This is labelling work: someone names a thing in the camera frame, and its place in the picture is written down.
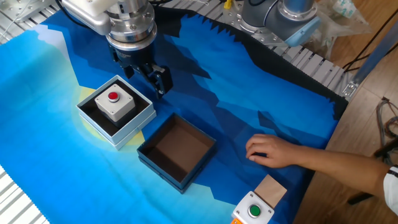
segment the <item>wooden floor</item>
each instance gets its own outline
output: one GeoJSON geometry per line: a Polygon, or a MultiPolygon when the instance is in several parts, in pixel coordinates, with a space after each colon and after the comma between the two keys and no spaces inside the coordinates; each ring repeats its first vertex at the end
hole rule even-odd
{"type": "MultiPolygon", "coordinates": [[[[398,8],[398,1],[391,0],[354,2],[374,31],[398,8]]],[[[367,53],[376,47],[397,20],[398,16],[380,34],[367,53]]],[[[343,66],[354,59],[373,34],[338,39],[332,55],[333,62],[343,66]]],[[[380,148],[375,109],[383,96],[398,105],[398,49],[385,57],[361,85],[326,149],[370,156],[380,148]]],[[[382,116],[387,121],[394,114],[385,107],[382,116]]],[[[347,198],[355,193],[357,191],[317,172],[294,223],[398,223],[398,217],[381,199],[371,198],[354,206],[348,205],[347,198]]]]}

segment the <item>open cardboard box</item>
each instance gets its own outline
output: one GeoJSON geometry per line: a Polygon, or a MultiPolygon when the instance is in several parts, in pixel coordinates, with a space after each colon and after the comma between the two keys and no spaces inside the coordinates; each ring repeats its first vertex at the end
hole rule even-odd
{"type": "Polygon", "coordinates": [[[173,114],[139,149],[139,159],[180,193],[216,152],[216,141],[173,114]]]}

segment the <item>finger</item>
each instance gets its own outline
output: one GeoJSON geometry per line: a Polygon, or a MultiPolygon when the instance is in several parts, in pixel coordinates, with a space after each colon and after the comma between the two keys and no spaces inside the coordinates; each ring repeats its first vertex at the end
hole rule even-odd
{"type": "Polygon", "coordinates": [[[264,137],[267,136],[266,134],[254,134],[253,136],[260,136],[260,137],[264,137]]]}
{"type": "Polygon", "coordinates": [[[266,143],[262,144],[253,144],[249,150],[246,152],[246,158],[253,155],[256,152],[260,153],[269,153],[269,146],[266,143]]]}
{"type": "Polygon", "coordinates": [[[262,157],[262,156],[250,156],[249,159],[257,164],[263,165],[263,166],[270,166],[272,159],[262,157]]]}
{"type": "Polygon", "coordinates": [[[267,142],[267,138],[266,136],[258,136],[258,135],[254,135],[253,137],[251,137],[248,142],[246,143],[246,150],[249,150],[249,148],[253,145],[253,144],[260,144],[260,143],[265,143],[267,142]]]}

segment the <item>plastic bag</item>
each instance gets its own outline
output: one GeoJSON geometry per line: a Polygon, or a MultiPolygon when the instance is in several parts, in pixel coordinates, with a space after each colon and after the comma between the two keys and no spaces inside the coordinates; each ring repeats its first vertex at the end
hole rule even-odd
{"type": "Polygon", "coordinates": [[[337,37],[372,32],[351,0],[321,0],[317,16],[322,23],[305,47],[327,59],[330,59],[337,37]]]}

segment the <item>sleeve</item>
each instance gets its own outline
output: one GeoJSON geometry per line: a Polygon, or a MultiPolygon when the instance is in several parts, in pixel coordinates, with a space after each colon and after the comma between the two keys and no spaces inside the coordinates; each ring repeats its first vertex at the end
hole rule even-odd
{"type": "Polygon", "coordinates": [[[391,210],[398,215],[398,166],[390,168],[384,178],[384,197],[391,210]]]}

